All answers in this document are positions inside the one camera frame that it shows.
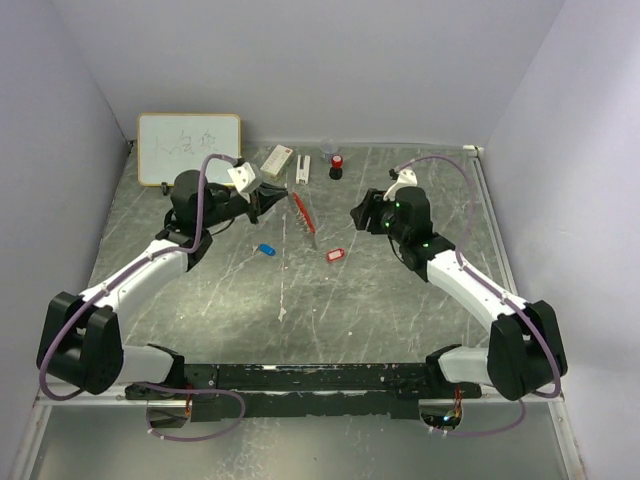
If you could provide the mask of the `red tagged key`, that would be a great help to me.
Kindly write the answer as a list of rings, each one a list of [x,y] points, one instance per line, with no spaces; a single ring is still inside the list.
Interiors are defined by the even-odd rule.
[[[346,256],[346,250],[344,248],[341,248],[341,247],[334,248],[334,249],[329,250],[326,253],[326,260],[329,263],[334,263],[336,261],[344,259],[345,256]]]

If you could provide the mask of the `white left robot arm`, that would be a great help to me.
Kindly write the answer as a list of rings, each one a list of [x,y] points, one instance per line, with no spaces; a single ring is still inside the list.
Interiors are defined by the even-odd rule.
[[[61,292],[50,301],[36,357],[40,388],[48,398],[72,397],[54,393],[48,377],[73,386],[74,395],[139,383],[150,384],[165,399],[184,392],[184,357],[159,345],[128,346],[122,328],[142,303],[204,258],[214,235],[240,216],[257,223],[288,195],[286,188],[255,178],[249,165],[229,173],[230,187],[208,182],[197,170],[179,174],[163,227],[140,255],[94,287]]]

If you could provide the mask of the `blue tagged key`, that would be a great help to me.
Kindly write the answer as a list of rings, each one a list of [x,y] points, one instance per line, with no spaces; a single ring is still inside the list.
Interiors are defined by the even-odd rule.
[[[265,255],[268,256],[275,256],[276,255],[276,249],[270,245],[267,244],[259,244],[257,247],[257,250]]]

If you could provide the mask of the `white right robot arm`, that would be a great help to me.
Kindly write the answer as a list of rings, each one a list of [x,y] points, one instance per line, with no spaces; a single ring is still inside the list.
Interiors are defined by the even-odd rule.
[[[452,345],[428,356],[426,390],[443,398],[459,383],[491,386],[515,401],[561,391],[568,371],[556,313],[544,300],[529,302],[475,268],[438,234],[423,189],[401,187],[392,197],[370,189],[350,216],[356,229],[385,236],[400,262],[462,305],[489,334],[486,348]]]

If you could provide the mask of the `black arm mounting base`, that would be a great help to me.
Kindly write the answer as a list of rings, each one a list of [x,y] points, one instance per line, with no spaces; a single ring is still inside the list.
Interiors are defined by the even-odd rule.
[[[180,388],[239,394],[247,418],[384,415],[418,419],[423,400],[479,399],[474,383],[450,383],[428,363],[187,364]]]

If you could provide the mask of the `grey keyring holder red handle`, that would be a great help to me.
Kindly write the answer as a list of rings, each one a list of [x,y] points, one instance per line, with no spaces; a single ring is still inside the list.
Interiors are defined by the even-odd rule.
[[[291,197],[301,221],[305,225],[305,229],[307,232],[307,236],[309,237],[309,241],[311,244],[311,248],[314,250],[318,250],[318,244],[316,240],[316,226],[312,219],[312,216],[309,212],[309,209],[305,205],[304,201],[300,197],[298,193],[292,191],[289,196]]]

